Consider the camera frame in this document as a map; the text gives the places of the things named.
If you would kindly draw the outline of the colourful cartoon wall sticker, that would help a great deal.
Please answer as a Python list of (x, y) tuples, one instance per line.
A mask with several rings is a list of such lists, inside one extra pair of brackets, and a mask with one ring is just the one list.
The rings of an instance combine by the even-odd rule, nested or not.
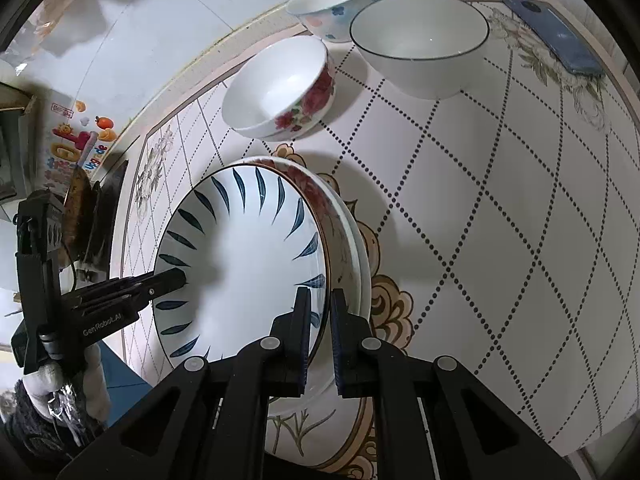
[(42, 139), (42, 186), (64, 195), (76, 169), (91, 179), (118, 140), (111, 117), (93, 115), (84, 101), (51, 102), (44, 115)]

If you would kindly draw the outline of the blue leaf pattern plate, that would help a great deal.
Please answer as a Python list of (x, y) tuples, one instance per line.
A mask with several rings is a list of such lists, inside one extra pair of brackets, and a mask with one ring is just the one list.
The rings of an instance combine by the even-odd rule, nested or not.
[(191, 356), (235, 356), (269, 333), (310, 291), (306, 395), (331, 382), (321, 348), (330, 284), (321, 217), (282, 171), (241, 162), (215, 171), (186, 194), (167, 223), (154, 271), (178, 269), (184, 285), (153, 302), (157, 339), (170, 366)]

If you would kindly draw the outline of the patterned white table cover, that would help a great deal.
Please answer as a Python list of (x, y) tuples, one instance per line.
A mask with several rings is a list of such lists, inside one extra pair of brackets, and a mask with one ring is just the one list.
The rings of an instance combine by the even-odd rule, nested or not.
[(326, 177), (367, 245), (373, 327), (450, 354), (559, 453), (639, 408), (639, 129), (612, 77), (567, 73), (501, 2), (480, 78), (442, 102), (400, 93), (346, 44), (309, 136), (248, 140), (221, 82), (129, 153), (118, 274), (149, 270), (183, 196), (243, 157)]

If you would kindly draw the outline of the blue smartphone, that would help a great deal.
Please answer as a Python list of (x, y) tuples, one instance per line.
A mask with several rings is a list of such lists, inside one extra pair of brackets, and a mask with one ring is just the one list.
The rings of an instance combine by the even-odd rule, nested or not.
[(604, 70), (585, 40), (578, 37), (548, 3), (537, 0), (503, 0), (563, 67), (573, 75), (602, 77)]

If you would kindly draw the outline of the red floral white bowl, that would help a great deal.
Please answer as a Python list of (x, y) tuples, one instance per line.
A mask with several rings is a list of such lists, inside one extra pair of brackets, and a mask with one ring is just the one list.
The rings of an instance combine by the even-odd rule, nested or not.
[(282, 39), (235, 74), (222, 101), (226, 125), (250, 139), (291, 139), (331, 108), (336, 93), (329, 49), (313, 36)]

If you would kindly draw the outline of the dark frying pan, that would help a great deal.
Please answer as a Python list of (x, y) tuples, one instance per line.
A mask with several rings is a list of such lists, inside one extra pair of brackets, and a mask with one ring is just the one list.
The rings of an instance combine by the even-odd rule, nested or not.
[(62, 269), (72, 266), (77, 287), (108, 278), (115, 218), (128, 162), (105, 177), (90, 183), (85, 170), (76, 168), (64, 200), (62, 248), (58, 261)]

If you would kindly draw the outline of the dark rimmed white bowl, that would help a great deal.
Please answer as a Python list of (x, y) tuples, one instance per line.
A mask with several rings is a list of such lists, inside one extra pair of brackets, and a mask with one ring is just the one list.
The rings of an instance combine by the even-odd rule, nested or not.
[(442, 100), (480, 76), (490, 27), (462, 0), (380, 0), (352, 20), (363, 58), (407, 96)]

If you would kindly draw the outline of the pastel flower white bowl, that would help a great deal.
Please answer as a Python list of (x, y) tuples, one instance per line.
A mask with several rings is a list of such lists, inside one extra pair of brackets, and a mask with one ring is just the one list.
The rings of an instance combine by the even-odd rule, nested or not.
[(308, 32), (329, 42), (349, 42), (350, 24), (364, 8), (378, 0), (288, 0), (285, 11)]

